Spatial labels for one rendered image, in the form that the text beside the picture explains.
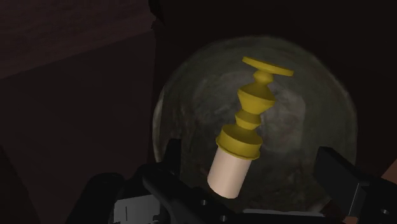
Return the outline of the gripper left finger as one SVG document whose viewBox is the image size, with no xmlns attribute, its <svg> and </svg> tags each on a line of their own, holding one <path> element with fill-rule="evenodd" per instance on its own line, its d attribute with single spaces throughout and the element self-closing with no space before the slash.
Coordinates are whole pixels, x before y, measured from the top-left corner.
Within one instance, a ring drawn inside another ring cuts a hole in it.
<svg viewBox="0 0 397 224">
<path fill-rule="evenodd" d="M 170 139 L 163 160 L 144 166 L 143 186 L 170 217 L 170 224 L 239 224 L 235 212 L 201 188 L 190 188 L 180 178 L 181 140 Z"/>
</svg>

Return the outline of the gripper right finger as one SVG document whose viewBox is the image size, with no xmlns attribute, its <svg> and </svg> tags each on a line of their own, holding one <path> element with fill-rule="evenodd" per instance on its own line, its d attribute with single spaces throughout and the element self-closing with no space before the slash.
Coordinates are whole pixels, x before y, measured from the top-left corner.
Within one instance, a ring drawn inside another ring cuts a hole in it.
<svg viewBox="0 0 397 224">
<path fill-rule="evenodd" d="M 397 184 L 365 174 L 333 148 L 320 147 L 313 176 L 357 224 L 397 224 Z"/>
</svg>

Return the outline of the grey mottled round bowl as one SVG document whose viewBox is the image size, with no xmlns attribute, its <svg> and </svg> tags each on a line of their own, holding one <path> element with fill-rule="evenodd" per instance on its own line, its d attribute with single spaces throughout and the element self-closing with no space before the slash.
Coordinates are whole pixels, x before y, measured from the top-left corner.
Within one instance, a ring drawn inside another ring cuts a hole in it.
<svg viewBox="0 0 397 224">
<path fill-rule="evenodd" d="M 237 90 L 253 82 L 243 57 L 291 69 L 269 89 L 275 105 L 261 115 L 261 155 L 251 164 L 234 211 L 272 209 L 318 212 L 330 197 L 313 178 L 320 146 L 356 159 L 357 120 L 342 84 L 310 52 L 282 39 L 243 37 L 211 43 L 184 61 L 164 85 L 153 115 L 153 151 L 164 157 L 171 138 L 182 141 L 181 180 L 207 190 L 207 175 L 223 125 L 240 109 Z"/>
</svg>

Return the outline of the yellow candlestick with white candle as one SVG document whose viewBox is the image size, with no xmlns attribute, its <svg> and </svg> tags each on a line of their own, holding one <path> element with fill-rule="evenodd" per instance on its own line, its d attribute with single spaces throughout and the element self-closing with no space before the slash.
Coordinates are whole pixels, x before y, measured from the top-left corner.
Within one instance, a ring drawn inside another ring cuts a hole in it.
<svg viewBox="0 0 397 224">
<path fill-rule="evenodd" d="M 269 62 L 251 57 L 243 57 L 242 61 L 256 68 L 254 82 L 237 90 L 241 109 L 235 114 L 234 124 L 222 126 L 207 176 L 211 190 L 226 199 L 238 197 L 251 162 L 260 156 L 263 139 L 256 128 L 261 125 L 261 114 L 275 104 L 268 84 L 274 81 L 274 75 L 293 76 L 292 70 Z"/>
</svg>

